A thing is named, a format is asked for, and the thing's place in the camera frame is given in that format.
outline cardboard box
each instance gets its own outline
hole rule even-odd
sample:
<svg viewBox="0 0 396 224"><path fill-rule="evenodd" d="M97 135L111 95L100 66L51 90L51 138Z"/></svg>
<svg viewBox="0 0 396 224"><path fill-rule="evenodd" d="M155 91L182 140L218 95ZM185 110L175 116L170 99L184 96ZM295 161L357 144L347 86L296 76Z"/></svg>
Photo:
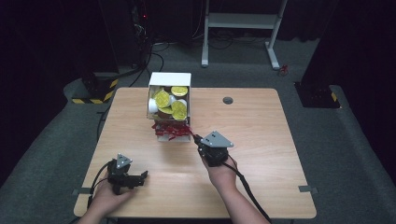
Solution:
<svg viewBox="0 0 396 224"><path fill-rule="evenodd" d="M191 73L151 74L147 118L157 140L190 142Z"/></svg>

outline human hand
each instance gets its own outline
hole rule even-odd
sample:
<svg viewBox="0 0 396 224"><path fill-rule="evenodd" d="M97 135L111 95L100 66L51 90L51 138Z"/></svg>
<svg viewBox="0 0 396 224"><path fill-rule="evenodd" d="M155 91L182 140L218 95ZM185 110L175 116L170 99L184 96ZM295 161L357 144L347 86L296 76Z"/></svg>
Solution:
<svg viewBox="0 0 396 224"><path fill-rule="evenodd" d="M112 185L108 183L107 173L96 187L90 208L81 218L79 223L99 223L100 219L115 211L123 203L134 196L134 190L130 189L121 195L113 192Z"/></svg>
<svg viewBox="0 0 396 224"><path fill-rule="evenodd" d="M212 182L213 186L218 191L224 191L227 189L236 189L236 173L229 167L225 165L209 167L205 158L201 158L204 166L209 173L210 182ZM236 169L236 161L232 160L231 157L228 157L226 164L230 165L234 169Z"/></svg>

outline white metal frame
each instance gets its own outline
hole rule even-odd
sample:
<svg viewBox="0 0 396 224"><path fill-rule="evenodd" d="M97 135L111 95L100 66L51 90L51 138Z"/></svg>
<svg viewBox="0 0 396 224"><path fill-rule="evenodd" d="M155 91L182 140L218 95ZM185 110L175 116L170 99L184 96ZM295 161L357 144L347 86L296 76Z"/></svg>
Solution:
<svg viewBox="0 0 396 224"><path fill-rule="evenodd" d="M269 42L265 42L265 49L271 60L273 69L280 68L274 52L276 35L282 22L283 13L288 0L282 0L280 10L276 15L264 14L235 14L235 13L210 13L209 0L206 0L205 9L205 34L202 49L202 67L209 66L208 31L209 27L252 28L273 30Z"/></svg>

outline gray carpet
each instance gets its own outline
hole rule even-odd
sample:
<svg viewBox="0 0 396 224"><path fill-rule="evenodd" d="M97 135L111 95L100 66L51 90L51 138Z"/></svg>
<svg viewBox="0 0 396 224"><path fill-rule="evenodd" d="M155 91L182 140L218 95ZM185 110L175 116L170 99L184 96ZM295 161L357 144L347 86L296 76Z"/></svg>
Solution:
<svg viewBox="0 0 396 224"><path fill-rule="evenodd" d="M318 214L294 223L396 223L396 190L371 150L343 91L331 86L342 108L304 108L293 83L300 81L318 41L276 41L276 56L289 66L277 75L263 42L235 42L227 49L209 49L209 66L202 68L201 48L156 45L164 72L192 73L192 87L273 88L278 91L307 182L318 189L313 199ZM217 48L227 45L212 41ZM162 61L152 55L150 72ZM137 75L123 77L129 86ZM64 88L70 99L79 80ZM147 72L134 87L147 87ZM75 105L64 110L43 130L0 189L0 223L68 223L96 146L100 115L110 104ZM275 219L274 223L290 223Z"/></svg>

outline wooden table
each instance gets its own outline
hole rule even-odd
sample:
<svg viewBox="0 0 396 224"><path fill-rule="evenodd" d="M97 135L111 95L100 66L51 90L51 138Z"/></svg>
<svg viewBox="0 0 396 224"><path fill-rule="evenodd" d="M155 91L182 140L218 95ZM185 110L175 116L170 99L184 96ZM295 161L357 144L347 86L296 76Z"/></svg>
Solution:
<svg viewBox="0 0 396 224"><path fill-rule="evenodd" d="M193 141L157 141L154 121L146 117L148 92L117 90L82 187L89 188L99 169L121 153L133 160L129 175L148 170L148 178L112 217L228 217ZM225 96L233 98L231 105L222 102ZM310 192L299 191L307 183L275 90L192 88L191 127L233 142L230 155L271 218L316 215ZM248 198L239 179L237 187ZM79 194L76 216L85 213L87 200Z"/></svg>

